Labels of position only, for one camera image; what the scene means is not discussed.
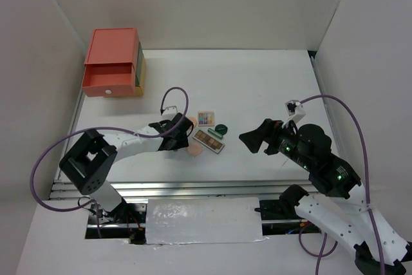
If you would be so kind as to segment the bare peach makeup puff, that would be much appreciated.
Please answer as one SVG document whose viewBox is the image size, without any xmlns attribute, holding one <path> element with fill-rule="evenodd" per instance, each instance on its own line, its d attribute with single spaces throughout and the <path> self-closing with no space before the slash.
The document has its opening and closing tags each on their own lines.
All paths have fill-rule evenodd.
<svg viewBox="0 0 412 275">
<path fill-rule="evenodd" d="M 194 127 L 196 127 L 198 125 L 196 117 L 189 117 L 189 120 L 192 122 Z"/>
</svg>

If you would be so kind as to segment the dark green round compact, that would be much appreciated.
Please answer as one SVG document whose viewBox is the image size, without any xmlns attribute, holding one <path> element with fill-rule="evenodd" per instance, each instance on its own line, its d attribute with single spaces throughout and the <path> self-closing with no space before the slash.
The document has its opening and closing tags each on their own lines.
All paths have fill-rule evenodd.
<svg viewBox="0 0 412 275">
<path fill-rule="evenodd" d="M 228 132 L 228 127 L 224 124 L 218 124 L 216 125 L 216 127 L 214 128 L 214 130 L 219 133 L 220 135 L 224 136 L 227 134 Z"/>
</svg>

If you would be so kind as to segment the green lipstick tube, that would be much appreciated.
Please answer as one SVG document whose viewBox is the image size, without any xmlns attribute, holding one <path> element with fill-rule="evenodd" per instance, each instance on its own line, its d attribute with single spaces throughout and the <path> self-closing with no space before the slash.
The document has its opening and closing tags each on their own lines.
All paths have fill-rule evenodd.
<svg viewBox="0 0 412 275">
<path fill-rule="evenodd" d="M 218 138 L 220 140 L 223 139 L 223 135 L 221 133 L 218 133 L 217 131 L 213 130 L 212 128 L 209 128 L 207 131 L 211 136 L 214 136 L 215 138 Z"/>
</svg>

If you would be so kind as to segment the coral top drawer box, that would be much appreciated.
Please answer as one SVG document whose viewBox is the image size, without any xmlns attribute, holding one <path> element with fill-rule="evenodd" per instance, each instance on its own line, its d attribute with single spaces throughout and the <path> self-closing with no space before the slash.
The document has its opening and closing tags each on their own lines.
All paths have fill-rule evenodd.
<svg viewBox="0 0 412 275">
<path fill-rule="evenodd" d="M 93 30 L 84 61 L 84 94 L 88 97 L 134 95 L 139 43 L 136 28 Z"/>
</svg>

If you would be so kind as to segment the green drawer box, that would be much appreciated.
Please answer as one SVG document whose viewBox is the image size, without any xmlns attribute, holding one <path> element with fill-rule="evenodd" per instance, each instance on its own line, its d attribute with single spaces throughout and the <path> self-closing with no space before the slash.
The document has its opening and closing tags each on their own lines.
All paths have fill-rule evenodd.
<svg viewBox="0 0 412 275">
<path fill-rule="evenodd" d="M 136 75 L 135 75 L 135 86 L 139 86 L 141 82 L 141 74 L 142 74 L 142 62 L 143 62 L 144 56 L 143 56 L 143 51 L 142 51 L 142 45 L 139 43 L 138 45 L 138 56 L 137 56 L 137 62 L 136 62 Z"/>
</svg>

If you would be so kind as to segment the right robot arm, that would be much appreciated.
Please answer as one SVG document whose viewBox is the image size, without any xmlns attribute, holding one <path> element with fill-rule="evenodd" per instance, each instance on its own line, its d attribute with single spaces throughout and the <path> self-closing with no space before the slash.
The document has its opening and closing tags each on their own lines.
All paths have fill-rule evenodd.
<svg viewBox="0 0 412 275">
<path fill-rule="evenodd" d="M 279 197 L 281 213 L 299 216 L 323 230 L 344 247 L 362 274 L 405 274 L 411 261 L 411 243 L 405 241 L 383 215 L 366 201 L 366 188 L 355 170 L 332 153 L 332 140 L 315 124 L 300 128 L 265 119 L 239 139 L 251 153 L 266 142 L 267 155 L 281 153 L 308 172 L 308 179 L 346 215 L 341 218 L 317 202 L 302 187 L 291 185 Z"/>
</svg>

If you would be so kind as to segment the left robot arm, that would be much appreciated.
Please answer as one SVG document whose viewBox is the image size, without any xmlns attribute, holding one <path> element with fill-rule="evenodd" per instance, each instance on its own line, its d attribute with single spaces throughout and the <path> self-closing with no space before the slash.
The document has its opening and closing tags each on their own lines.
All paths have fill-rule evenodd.
<svg viewBox="0 0 412 275">
<path fill-rule="evenodd" d="M 110 222 L 124 222 L 133 208 L 106 180 L 114 163 L 142 153 L 187 148 L 193 129 L 193 122 L 181 113 L 171 120 L 150 123 L 132 134 L 102 134 L 88 129 L 64 155 L 59 167 L 81 195 L 99 204 Z"/>
</svg>

